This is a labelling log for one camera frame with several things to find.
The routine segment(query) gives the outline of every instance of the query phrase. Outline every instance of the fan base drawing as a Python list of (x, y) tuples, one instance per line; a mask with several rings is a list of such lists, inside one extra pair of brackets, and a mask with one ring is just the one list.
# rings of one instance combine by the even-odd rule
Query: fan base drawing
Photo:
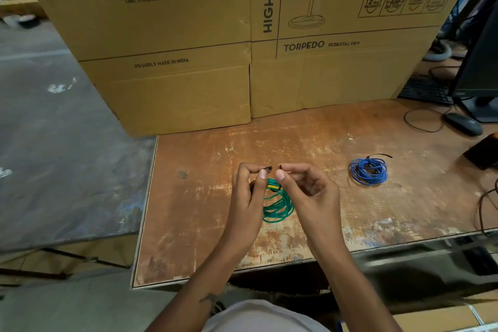
[(299, 16), (289, 21), (289, 27), (306, 29), (309, 27), (319, 27), (324, 22), (325, 18), (320, 15)]

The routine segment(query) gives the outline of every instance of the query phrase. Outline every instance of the computer monitor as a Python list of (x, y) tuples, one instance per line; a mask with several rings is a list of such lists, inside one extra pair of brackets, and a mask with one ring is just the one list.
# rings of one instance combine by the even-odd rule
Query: computer monitor
[(481, 15), (476, 17), (481, 33), (469, 48), (450, 94), (477, 121), (498, 122), (498, 2)]

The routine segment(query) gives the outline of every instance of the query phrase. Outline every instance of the monitor stand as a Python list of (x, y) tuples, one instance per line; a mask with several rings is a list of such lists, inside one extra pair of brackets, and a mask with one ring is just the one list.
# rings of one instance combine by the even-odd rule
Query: monitor stand
[(477, 121), (498, 122), (498, 97), (473, 97), (460, 103)]

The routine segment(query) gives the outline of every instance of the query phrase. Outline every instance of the brown tabletop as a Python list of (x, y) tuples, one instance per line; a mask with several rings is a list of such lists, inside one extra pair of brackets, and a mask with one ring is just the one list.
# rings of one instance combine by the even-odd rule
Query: brown tabletop
[[(188, 278), (221, 236), (230, 202), (231, 174), (242, 161), (276, 166), (314, 162), (341, 188), (343, 234), (362, 250), (475, 231), (479, 196), (498, 172), (480, 171), (461, 155), (480, 139), (444, 127), (423, 133), (404, 113), (424, 105), (407, 100), (327, 106), (258, 118), (247, 125), (159, 136), (134, 287)], [(445, 107), (435, 107), (445, 111)], [(440, 116), (415, 111), (409, 120), (432, 130)], [(384, 153), (389, 179), (379, 186), (355, 183), (353, 159)], [(498, 203), (498, 197), (492, 195)], [(491, 201), (485, 228), (498, 227)], [(312, 258), (296, 212), (265, 223), (239, 269)]]

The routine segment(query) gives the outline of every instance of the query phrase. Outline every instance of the computer mouse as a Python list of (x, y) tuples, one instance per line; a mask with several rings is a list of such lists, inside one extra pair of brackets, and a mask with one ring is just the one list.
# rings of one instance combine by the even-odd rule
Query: computer mouse
[(482, 125), (475, 119), (458, 113), (446, 113), (443, 120), (464, 134), (475, 137), (482, 134)]

